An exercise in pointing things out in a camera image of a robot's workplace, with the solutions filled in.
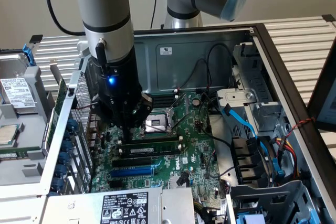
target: power cable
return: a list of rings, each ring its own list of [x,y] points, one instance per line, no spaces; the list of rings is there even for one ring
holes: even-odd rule
[[[154,22],[154,17],[155,17],[155,11],[156,11],[156,3],[158,0],[154,0],[154,10],[153,10],[153,16],[152,16],[152,21],[151,21],[151,29],[153,28],[153,22]]]
[[[62,27],[62,25],[58,22],[56,15],[54,13],[54,9],[53,6],[51,5],[51,0],[46,0],[47,1],[47,5],[48,5],[48,9],[51,15],[51,18],[53,19],[55,25],[58,27],[58,29],[60,29],[63,33],[68,34],[68,35],[72,35],[72,36],[84,36],[85,32],[83,31],[69,31],[67,29],[65,29],[64,27]]]

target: drive label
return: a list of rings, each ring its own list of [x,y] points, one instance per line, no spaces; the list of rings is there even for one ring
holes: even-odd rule
[[[148,192],[105,195],[101,224],[148,223]]]
[[[0,81],[15,109],[35,107],[32,93],[25,78],[2,79]]]

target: blue led light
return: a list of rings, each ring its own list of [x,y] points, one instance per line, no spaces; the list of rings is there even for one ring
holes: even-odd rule
[[[109,83],[110,83],[111,85],[114,85],[114,84],[115,84],[115,78],[114,78],[114,77],[110,77],[110,78],[109,78]]]

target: black cable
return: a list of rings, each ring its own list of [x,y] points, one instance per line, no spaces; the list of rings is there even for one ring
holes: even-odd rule
[[[218,210],[220,211],[220,208],[215,208],[215,207],[203,207],[206,210]]]
[[[230,51],[229,47],[228,47],[227,45],[225,45],[224,43],[216,43],[216,44],[214,44],[214,45],[210,48],[210,51],[209,51],[209,53],[208,53],[208,55],[207,55],[207,58],[206,58],[206,60],[207,60],[208,75],[209,75],[209,73],[210,73],[210,70],[209,70],[209,58],[210,58],[210,54],[211,54],[212,50],[213,50],[215,47],[217,47],[217,46],[222,46],[222,47],[224,47],[224,48],[227,50],[227,52],[229,53],[230,57],[231,57],[231,59],[230,59],[230,78],[229,78],[229,83],[228,83],[228,87],[229,87],[229,86],[230,86],[231,75],[232,75],[231,72],[232,72],[232,59],[233,59],[233,54],[232,54],[232,52]]]
[[[232,167],[230,167],[229,169],[227,169],[226,171],[224,171],[223,173],[221,173],[219,175],[211,175],[210,172],[209,172],[209,166],[210,166],[210,162],[211,162],[211,159],[212,159],[213,156],[214,156],[214,153],[210,156],[209,161],[208,161],[207,165],[205,166],[205,170],[211,178],[220,178],[223,175],[227,174],[230,170],[235,169],[235,167],[232,166]]]
[[[204,104],[204,102],[201,103],[201,105],[199,106],[200,108],[199,108],[199,110],[198,110],[198,121],[200,122],[200,124],[201,124],[201,110],[202,110],[203,104]],[[225,141],[225,140],[223,140],[223,139],[221,139],[221,138],[218,138],[218,137],[215,137],[215,136],[210,135],[209,133],[207,133],[207,132],[203,129],[202,125],[200,125],[200,127],[201,127],[201,130],[203,131],[203,133],[204,133],[205,135],[211,137],[212,139],[215,139],[215,140],[217,140],[217,141],[220,141],[220,142],[226,144],[228,147],[231,148],[231,144],[229,144],[227,141]]]
[[[155,16],[155,11],[156,11],[156,3],[158,0],[154,1],[154,10],[153,10],[153,16],[152,16],[152,22],[151,22],[151,29],[153,28],[153,22],[154,22],[154,16]]]
[[[201,59],[198,59],[197,62],[195,63],[195,66],[193,68],[193,70],[191,71],[190,75],[188,76],[188,78],[184,81],[184,83],[179,87],[180,89],[183,88],[191,79],[191,77],[194,75],[195,71],[196,71],[196,68],[197,68],[197,65],[198,63],[202,61],[205,63],[205,65],[207,66],[207,63],[206,63],[206,60],[201,58]]]
[[[67,29],[65,29],[64,27],[62,27],[62,25],[58,22],[54,10],[53,10],[53,6],[51,5],[51,1],[50,0],[46,0],[47,1],[47,5],[48,5],[48,9],[50,12],[50,15],[55,23],[55,25],[58,27],[58,29],[60,29],[63,33],[68,34],[68,35],[73,35],[73,36],[84,36],[85,32],[83,31],[69,31]]]
[[[268,174],[267,174],[267,178],[268,178],[268,185],[267,185],[267,187],[270,187],[270,172],[269,172],[269,168],[268,168],[268,165],[267,165],[267,161],[266,161],[265,157],[263,156],[263,154],[261,153],[261,151],[259,150],[259,148],[257,148],[257,149],[258,149],[259,155],[261,156],[262,162],[263,163],[265,162],[265,165],[266,165],[266,168],[267,168],[267,172],[268,172]]]

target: screw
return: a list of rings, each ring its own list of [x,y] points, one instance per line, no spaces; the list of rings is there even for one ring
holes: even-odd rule
[[[251,99],[253,99],[253,97],[254,97],[254,95],[251,93],[251,92],[248,92],[248,93],[246,93],[246,98],[248,99],[248,100],[251,100]]]

